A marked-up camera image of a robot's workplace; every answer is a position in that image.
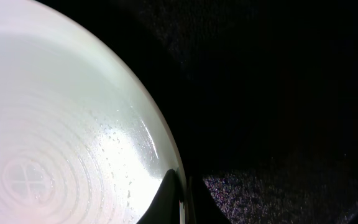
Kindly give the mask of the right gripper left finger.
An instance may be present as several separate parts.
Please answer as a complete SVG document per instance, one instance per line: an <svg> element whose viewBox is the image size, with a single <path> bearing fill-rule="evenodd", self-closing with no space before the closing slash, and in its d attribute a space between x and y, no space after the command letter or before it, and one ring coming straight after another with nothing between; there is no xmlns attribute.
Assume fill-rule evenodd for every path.
<svg viewBox="0 0 358 224"><path fill-rule="evenodd" d="M181 185L173 169L166 172L149 208L137 224L179 224Z"/></svg>

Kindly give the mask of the light blue plate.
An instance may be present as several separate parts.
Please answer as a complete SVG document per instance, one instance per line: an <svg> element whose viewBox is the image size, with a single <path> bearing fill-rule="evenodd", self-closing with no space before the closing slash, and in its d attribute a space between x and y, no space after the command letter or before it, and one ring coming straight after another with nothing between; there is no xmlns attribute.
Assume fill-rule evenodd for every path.
<svg viewBox="0 0 358 224"><path fill-rule="evenodd" d="M36 1L0 1L0 223L137 223L186 177L140 80Z"/></svg>

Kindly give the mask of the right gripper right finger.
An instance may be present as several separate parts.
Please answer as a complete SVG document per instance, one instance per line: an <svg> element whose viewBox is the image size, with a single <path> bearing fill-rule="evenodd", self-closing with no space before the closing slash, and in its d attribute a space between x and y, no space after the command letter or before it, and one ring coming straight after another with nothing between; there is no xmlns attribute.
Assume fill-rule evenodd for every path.
<svg viewBox="0 0 358 224"><path fill-rule="evenodd" d="M187 190L188 221L191 224L230 224L213 200L200 176L190 176Z"/></svg>

